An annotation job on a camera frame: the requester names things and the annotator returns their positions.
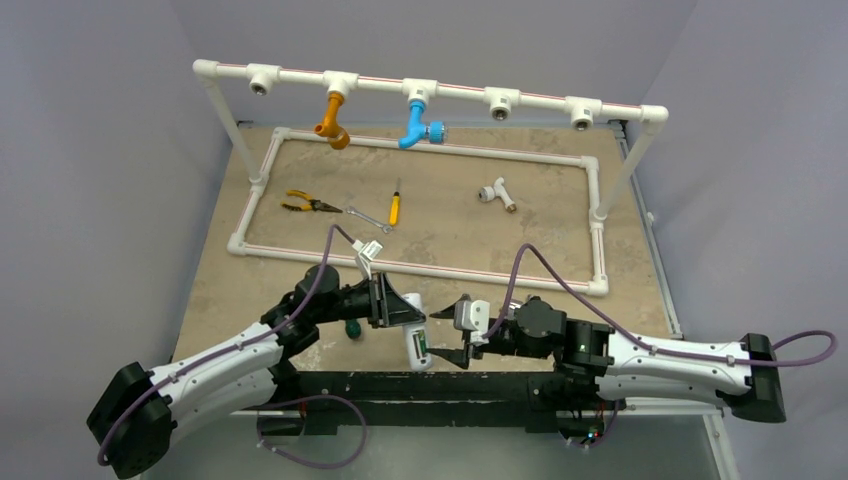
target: pliers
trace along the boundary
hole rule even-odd
[[[288,190],[288,191],[286,191],[286,195],[289,196],[289,197],[302,198],[302,199],[306,200],[307,202],[309,202],[306,205],[289,205],[286,202],[280,203],[280,205],[283,208],[288,209],[288,210],[292,210],[294,212],[308,212],[308,211],[312,210],[312,211],[321,211],[321,212],[342,213],[342,211],[339,210],[338,208],[336,208],[332,205],[326,204],[326,203],[322,202],[321,200],[316,200],[316,199],[312,198],[312,195],[310,195],[306,192],[301,192],[300,190]]]

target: yellow screwdriver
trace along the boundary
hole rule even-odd
[[[395,194],[392,196],[392,210],[389,212],[389,225],[395,226],[397,225],[397,215],[400,210],[400,177],[398,177],[398,184],[395,187]]]

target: orange pipe fitting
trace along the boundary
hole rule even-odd
[[[315,125],[313,131],[319,137],[327,139],[336,150],[341,150],[350,143],[350,135],[347,130],[340,127],[336,121],[336,116],[339,114],[339,107],[344,105],[344,96],[338,92],[332,92],[327,99],[327,112],[324,114],[324,120]]]

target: blue faucet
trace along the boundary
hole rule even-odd
[[[444,143],[447,135],[445,124],[430,122],[427,126],[421,123],[424,110],[427,110],[427,105],[421,100],[409,102],[409,123],[406,124],[406,136],[398,140],[400,148],[409,148],[425,138],[430,140],[430,143]]]

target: wrench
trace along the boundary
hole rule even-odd
[[[383,233],[389,233],[389,232],[392,231],[392,227],[390,225],[386,225],[385,223],[378,222],[377,220],[374,220],[373,218],[369,217],[368,215],[365,215],[364,213],[360,212],[359,210],[357,210],[353,207],[347,207],[347,209],[345,209],[345,211],[347,213],[355,216],[355,217],[359,217],[359,218],[365,220],[368,223],[373,223],[374,225],[377,225],[378,227],[380,227],[380,230],[382,230]]]

